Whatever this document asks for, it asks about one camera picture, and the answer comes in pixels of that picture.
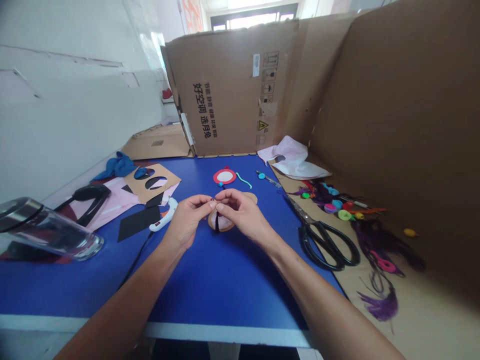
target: black scissors handle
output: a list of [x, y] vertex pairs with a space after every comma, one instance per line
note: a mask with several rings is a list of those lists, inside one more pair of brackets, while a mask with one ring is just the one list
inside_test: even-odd
[[[354, 242], [343, 232], [331, 227], [330, 225], [327, 225], [322, 221], [313, 222], [311, 225], [314, 225], [318, 229], [321, 236], [318, 236], [309, 225], [304, 225], [303, 228], [306, 235], [306, 240], [304, 240], [305, 236], [302, 234], [302, 242], [307, 250], [307, 254], [310, 255], [310, 258], [317, 265], [333, 271], [340, 271], [343, 270], [345, 266], [357, 266], [360, 264], [359, 250], [355, 246]], [[337, 235], [348, 246], [351, 252], [351, 259], [346, 258], [345, 255], [340, 251], [335, 242], [332, 240], [328, 231]], [[314, 239], [335, 260], [336, 265], [329, 264], [317, 256], [310, 245], [310, 237]]]
[[300, 232], [300, 241], [303, 246], [303, 250], [306, 255], [313, 261], [313, 263], [323, 269], [332, 270], [332, 271], [341, 271], [345, 268], [345, 264], [338, 260], [338, 255], [336, 252], [332, 251], [330, 247], [324, 247], [325, 251], [330, 254], [330, 256], [335, 260], [336, 264], [332, 265], [324, 261], [320, 256], [318, 256], [310, 245], [310, 236], [309, 233], [312, 231], [308, 225], [303, 225], [298, 228]]

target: red circle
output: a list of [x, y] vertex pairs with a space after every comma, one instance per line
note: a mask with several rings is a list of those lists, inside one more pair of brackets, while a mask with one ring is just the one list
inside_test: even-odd
[[[228, 172], [230, 174], [232, 174], [232, 178], [228, 181], [220, 181], [218, 178], [219, 178], [219, 175], [221, 173], [224, 173], [224, 172]], [[220, 184], [220, 183], [223, 183], [223, 184], [230, 184], [230, 183], [233, 183], [234, 180], [237, 178], [237, 174], [235, 174], [232, 170], [230, 170], [228, 167], [222, 169], [222, 170], [218, 170], [215, 175], [213, 175], [213, 181], [216, 182], [217, 184]]]

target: scissors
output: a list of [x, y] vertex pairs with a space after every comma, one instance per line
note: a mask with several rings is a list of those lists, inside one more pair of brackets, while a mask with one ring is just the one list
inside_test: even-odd
[[[347, 235], [322, 221], [313, 220], [310, 215], [308, 215], [295, 201], [292, 200], [290, 196], [285, 195], [285, 198], [288, 200], [287, 202], [295, 210], [296, 214], [303, 222], [303, 225], [298, 228], [300, 231], [300, 241], [303, 245], [305, 253], [316, 265], [324, 269], [340, 271], [343, 270], [345, 266], [357, 266], [360, 264], [359, 250]], [[311, 225], [317, 228], [321, 236], [318, 236], [312, 230]], [[347, 259], [337, 245], [335, 245], [327, 230], [332, 234], [337, 235], [345, 244], [347, 244], [351, 252], [350, 260]], [[320, 245], [335, 260], [335, 265], [329, 264], [314, 252], [312, 245], [310, 245], [310, 238]]]

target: barcode label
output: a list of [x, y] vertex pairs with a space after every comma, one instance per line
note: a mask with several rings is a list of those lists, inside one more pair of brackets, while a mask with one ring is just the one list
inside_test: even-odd
[[260, 75], [260, 54], [253, 55], [253, 77]]

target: glue gun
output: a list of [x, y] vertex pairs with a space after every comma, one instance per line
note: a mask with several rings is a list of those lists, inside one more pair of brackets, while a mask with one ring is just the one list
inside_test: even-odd
[[154, 223], [154, 224], [152, 224], [148, 227], [150, 229], [150, 231], [156, 233], [161, 228], [163, 228], [165, 225], [167, 225], [170, 222], [170, 220], [172, 220], [172, 218], [174, 216], [174, 212], [177, 209], [178, 205], [179, 205], [179, 203], [177, 202], [177, 200], [175, 200], [173, 197], [170, 197], [168, 199], [168, 206], [170, 207], [170, 209], [168, 209], [168, 212], [165, 214], [164, 217], [162, 217], [160, 219], [160, 221], [158, 221], [158, 222], [156, 222], [156, 223]]

